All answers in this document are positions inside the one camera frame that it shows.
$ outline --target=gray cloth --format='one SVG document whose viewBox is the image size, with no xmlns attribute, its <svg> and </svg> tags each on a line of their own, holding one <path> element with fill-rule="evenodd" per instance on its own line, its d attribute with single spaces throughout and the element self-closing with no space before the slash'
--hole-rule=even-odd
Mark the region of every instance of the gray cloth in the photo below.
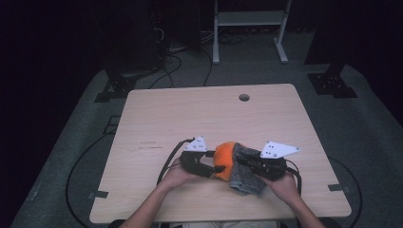
<svg viewBox="0 0 403 228">
<path fill-rule="evenodd" d="M 260 151 L 235 143 L 232 153 L 234 164 L 229 178 L 229 186 L 242 195 L 253 194 L 260 197 L 266 183 L 257 178 L 248 166 L 238 162 L 236 157 L 242 156 L 242 154 L 257 155 L 260 154 Z"/>
</svg>

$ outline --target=floor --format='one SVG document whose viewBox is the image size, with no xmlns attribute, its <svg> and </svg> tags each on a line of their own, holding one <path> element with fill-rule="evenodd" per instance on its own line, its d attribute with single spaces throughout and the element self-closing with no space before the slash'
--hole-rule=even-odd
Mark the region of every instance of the floor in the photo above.
<svg viewBox="0 0 403 228">
<path fill-rule="evenodd" d="M 152 88 L 196 87 L 204 82 L 206 86 L 293 84 L 352 206 L 350 216 L 336 221 L 342 227 L 351 227 L 355 220 L 355 227 L 399 227 L 403 128 L 365 77 L 350 66 L 344 67 L 341 77 L 358 98 L 316 94 L 307 74 L 324 72 L 328 66 L 303 64 L 313 33 L 285 34 L 286 65 L 278 58 L 275 35 L 251 34 L 245 42 L 221 45 L 221 62 L 214 66 L 210 44 L 202 47 L 206 52 L 174 54 L 182 64 L 171 73 L 172 80 L 164 77 Z M 179 59 L 166 57 L 167 71 L 178 65 Z M 135 89 L 148 89 L 164 74 L 161 70 L 142 78 Z M 11 227 L 107 227 L 88 219 L 113 142 L 113 135 L 104 133 L 115 127 L 119 118 L 114 116 L 121 115 L 125 106 L 125 99 L 94 103 L 106 82 L 104 71 L 94 75 Z M 284 222 L 296 227 L 293 219 Z"/>
</svg>

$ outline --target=person's right hand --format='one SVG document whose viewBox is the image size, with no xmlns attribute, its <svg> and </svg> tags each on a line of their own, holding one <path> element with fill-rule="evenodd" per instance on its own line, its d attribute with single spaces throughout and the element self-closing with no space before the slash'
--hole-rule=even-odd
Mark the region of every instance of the person's right hand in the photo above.
<svg viewBox="0 0 403 228">
<path fill-rule="evenodd" d="M 290 204 L 295 200 L 300 200 L 300 195 L 293 174 L 286 172 L 282 178 L 276 181 L 270 181 L 260 176 L 259 178 L 264 181 L 273 190 L 275 195 L 285 203 Z"/>
</svg>

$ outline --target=hand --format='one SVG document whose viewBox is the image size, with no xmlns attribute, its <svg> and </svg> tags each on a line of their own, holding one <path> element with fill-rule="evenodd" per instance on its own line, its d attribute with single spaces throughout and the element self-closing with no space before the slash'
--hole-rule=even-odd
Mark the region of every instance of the hand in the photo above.
<svg viewBox="0 0 403 228">
<path fill-rule="evenodd" d="M 264 181 L 273 190 L 275 195 L 285 203 L 290 204 L 291 202 L 300 200 L 300 195 L 293 174 L 286 172 L 282 178 L 276 181 L 270 181 L 263 177 L 259 178 Z"/>
<path fill-rule="evenodd" d="M 172 162 L 171 167 L 159 185 L 170 191 L 197 178 L 199 176 L 186 172 L 181 166 L 181 161 L 176 159 Z"/>
</svg>

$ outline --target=black stand leg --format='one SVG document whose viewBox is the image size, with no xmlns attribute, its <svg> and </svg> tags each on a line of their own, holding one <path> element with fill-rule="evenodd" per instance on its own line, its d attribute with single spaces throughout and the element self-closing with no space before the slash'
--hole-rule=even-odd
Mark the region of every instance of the black stand leg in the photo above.
<svg viewBox="0 0 403 228">
<path fill-rule="evenodd" d="M 309 73 L 308 77 L 318 95 L 333 95 L 335 98 L 357 98 L 351 87 L 340 77 L 344 64 L 330 64 L 325 73 Z"/>
<path fill-rule="evenodd" d="M 109 80 L 102 93 L 98 93 L 95 103 L 107 103 L 109 99 L 127 98 L 128 93 L 134 89 L 137 80 L 125 78 L 116 68 L 107 68 L 106 74 Z"/>
</svg>

